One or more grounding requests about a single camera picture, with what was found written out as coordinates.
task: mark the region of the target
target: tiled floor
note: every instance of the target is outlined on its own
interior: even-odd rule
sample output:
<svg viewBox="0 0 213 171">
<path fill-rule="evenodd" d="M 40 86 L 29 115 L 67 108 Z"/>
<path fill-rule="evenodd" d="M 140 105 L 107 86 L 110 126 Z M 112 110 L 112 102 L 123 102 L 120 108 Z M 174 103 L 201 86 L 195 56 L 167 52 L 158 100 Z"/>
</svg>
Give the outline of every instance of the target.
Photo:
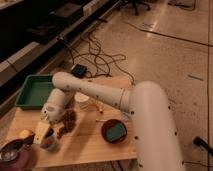
<svg viewBox="0 0 213 171">
<path fill-rule="evenodd" d="M 139 16 L 134 16 L 131 6 L 127 6 L 121 12 L 114 11 L 107 19 L 108 23 L 101 24 L 94 32 L 105 52 L 122 53 L 127 56 L 127 60 L 119 64 L 133 74 L 137 82 L 152 80 L 166 90 L 175 117 L 184 160 L 204 165 L 208 164 L 207 152 L 196 147 L 193 139 L 195 136 L 200 136 L 208 141 L 209 130 L 210 145 L 213 145 L 211 136 L 213 134 L 213 107 L 211 105 L 211 102 L 213 103 L 213 47 L 210 48 L 209 53 L 208 46 L 203 45 L 208 44 L 208 39 L 213 44 L 213 2 L 211 2 L 212 20 L 209 23 L 209 1 L 212 0 L 197 0 L 197 8 L 194 11 L 185 11 L 168 6 L 166 0 L 158 0 L 156 4 L 151 4 L 152 10 L 149 12 L 140 7 Z M 143 30 L 198 43 L 139 31 L 125 22 Z M 82 43 L 77 49 L 80 52 L 86 51 L 87 45 Z M 210 71 L 209 102 L 207 97 L 208 66 Z M 111 73 L 112 75 L 123 74 L 113 65 L 111 65 Z M 212 157 L 209 157 L 209 160 L 212 160 L 209 164 L 213 165 Z M 109 163 L 84 165 L 78 168 L 79 170 L 95 170 L 95 168 L 101 170 L 101 167 L 105 166 L 107 170 L 110 170 Z M 207 167 L 199 164 L 186 163 L 186 167 L 189 171 L 208 171 Z M 72 170 L 71 168 L 74 169 L 74 167 L 66 167 L 49 170 L 67 171 Z"/>
</svg>

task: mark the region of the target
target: cable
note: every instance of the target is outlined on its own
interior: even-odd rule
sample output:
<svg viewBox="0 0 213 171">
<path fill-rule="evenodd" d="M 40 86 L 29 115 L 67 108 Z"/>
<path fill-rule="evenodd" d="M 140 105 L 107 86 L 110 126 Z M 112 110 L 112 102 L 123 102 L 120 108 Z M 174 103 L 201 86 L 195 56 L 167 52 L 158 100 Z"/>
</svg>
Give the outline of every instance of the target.
<svg viewBox="0 0 213 171">
<path fill-rule="evenodd" d="M 134 77 L 132 76 L 132 74 L 130 74 L 129 72 L 125 71 L 124 69 L 122 69 L 122 68 L 117 64 L 117 61 L 126 60 L 126 56 L 123 55 L 123 54 L 109 55 L 109 54 L 105 53 L 105 52 L 102 50 L 102 48 L 101 48 L 101 44 L 100 44 L 99 40 L 98 40 L 91 32 L 88 32 L 87 34 L 88 34 L 88 39 L 89 39 L 89 41 L 86 41 L 86 40 L 83 39 L 83 38 L 82 38 L 82 40 L 89 44 L 89 48 L 92 47 L 92 45 L 90 44 L 90 42 L 92 42 L 92 43 L 97 47 L 97 48 L 93 48 L 93 50 L 94 50 L 94 49 L 97 50 L 98 53 L 93 53 L 93 52 L 91 52 L 91 49 L 89 49 L 89 52 L 91 52 L 92 54 L 96 55 L 96 57 L 95 57 L 95 63 L 96 63 L 97 65 L 104 65 L 103 63 L 102 63 L 102 64 L 97 63 L 97 58 L 102 59 L 102 58 L 101 58 L 101 55 L 104 56 L 104 57 L 110 58 L 111 61 L 110 61 L 109 63 L 106 63 L 106 62 L 105 62 L 105 65 L 109 65 L 109 64 L 111 64 L 111 63 L 114 63 L 114 65 L 115 65 L 121 72 L 123 72 L 123 73 L 125 73 L 125 74 L 127 74 L 127 75 L 130 76 L 130 78 L 131 78 L 131 80 L 132 80 L 132 84 L 134 84 L 134 83 L 135 83 L 135 79 L 134 79 Z M 122 56 L 122 59 L 114 59 L 114 57 L 119 56 L 119 55 Z"/>
<path fill-rule="evenodd" d="M 118 163 L 118 166 L 119 166 L 120 170 L 121 170 L 121 171 L 124 171 L 124 169 L 123 169 L 123 167 L 121 166 L 121 163 L 120 163 L 119 160 L 117 160 L 117 163 Z"/>
<path fill-rule="evenodd" d="M 114 64 L 118 70 L 127 74 L 131 78 L 132 84 L 134 84 L 135 79 L 133 75 L 122 69 L 117 63 L 126 60 L 126 56 L 123 54 L 109 55 L 104 52 L 100 41 L 93 35 L 93 32 L 96 30 L 97 28 L 89 32 L 84 32 L 80 36 L 80 40 L 88 44 L 88 53 L 79 53 L 75 48 L 70 47 L 64 40 L 59 40 L 65 45 L 66 49 L 71 54 L 70 56 L 72 57 L 72 64 L 75 64 L 76 59 L 82 58 L 93 66 L 95 66 L 96 73 L 92 74 L 89 71 L 89 76 L 86 76 L 87 78 L 111 76 L 110 65 Z"/>
</svg>

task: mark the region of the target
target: food item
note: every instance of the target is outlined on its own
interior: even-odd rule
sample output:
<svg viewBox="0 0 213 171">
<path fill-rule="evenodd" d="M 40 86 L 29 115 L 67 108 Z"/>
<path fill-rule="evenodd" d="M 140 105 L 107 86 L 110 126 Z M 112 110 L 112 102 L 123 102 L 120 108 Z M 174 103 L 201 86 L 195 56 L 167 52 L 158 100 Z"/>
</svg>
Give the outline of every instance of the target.
<svg viewBox="0 0 213 171">
<path fill-rule="evenodd" d="M 76 113 L 73 109 L 67 110 L 62 117 L 63 127 L 59 128 L 57 138 L 61 139 L 64 134 L 71 132 L 75 127 Z"/>
<path fill-rule="evenodd" d="M 25 139 L 25 138 L 27 138 L 27 137 L 29 137 L 31 135 L 34 135 L 34 132 L 31 131 L 31 130 L 25 129 L 25 130 L 23 130 L 23 131 L 20 132 L 19 138 Z"/>
</svg>

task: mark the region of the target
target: chair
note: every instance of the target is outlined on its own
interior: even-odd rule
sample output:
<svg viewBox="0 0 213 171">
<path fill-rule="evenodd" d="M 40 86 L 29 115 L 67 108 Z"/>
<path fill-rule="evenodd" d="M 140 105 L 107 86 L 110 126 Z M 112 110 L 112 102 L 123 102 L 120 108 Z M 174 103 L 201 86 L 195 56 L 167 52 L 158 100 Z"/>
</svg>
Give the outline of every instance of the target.
<svg viewBox="0 0 213 171">
<path fill-rule="evenodd" d="M 147 11 L 151 10 L 150 5 L 145 3 L 145 2 L 143 2 L 143 0 L 127 0 L 127 1 L 121 0 L 121 4 L 118 6 L 117 9 L 120 10 L 122 6 L 125 6 L 125 5 L 127 5 L 129 3 L 132 3 L 132 7 L 135 9 L 135 15 L 139 14 L 138 13 L 138 8 L 137 8 L 137 4 L 141 4 L 141 5 L 146 6 L 147 7 Z"/>
</svg>

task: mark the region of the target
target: wooden board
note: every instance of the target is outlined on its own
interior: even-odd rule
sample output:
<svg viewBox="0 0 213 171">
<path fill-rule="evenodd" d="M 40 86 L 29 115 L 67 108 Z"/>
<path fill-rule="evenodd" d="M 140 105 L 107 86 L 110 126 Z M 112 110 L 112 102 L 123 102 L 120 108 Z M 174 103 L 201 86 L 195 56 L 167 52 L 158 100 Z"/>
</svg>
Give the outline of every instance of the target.
<svg viewBox="0 0 213 171">
<path fill-rule="evenodd" d="M 97 78 L 94 82 L 114 87 L 131 88 L 131 83 L 126 77 Z M 55 167 L 136 158 L 131 121 L 125 122 L 128 130 L 127 138 L 116 145 L 109 144 L 103 140 L 101 135 L 103 122 L 95 121 L 96 118 L 103 120 L 111 118 L 123 119 L 119 110 L 104 105 L 104 114 L 100 115 L 93 103 L 85 110 L 80 110 L 77 106 L 75 108 L 77 111 L 75 129 L 57 141 L 57 147 L 54 151 L 43 150 L 34 144 L 32 146 L 32 157 L 27 168 Z M 18 138 L 18 134 L 23 129 L 35 131 L 39 120 L 40 111 L 23 111 L 18 108 L 6 140 L 10 141 Z M 54 126 L 55 133 L 57 133 L 60 126 L 60 124 Z"/>
</svg>

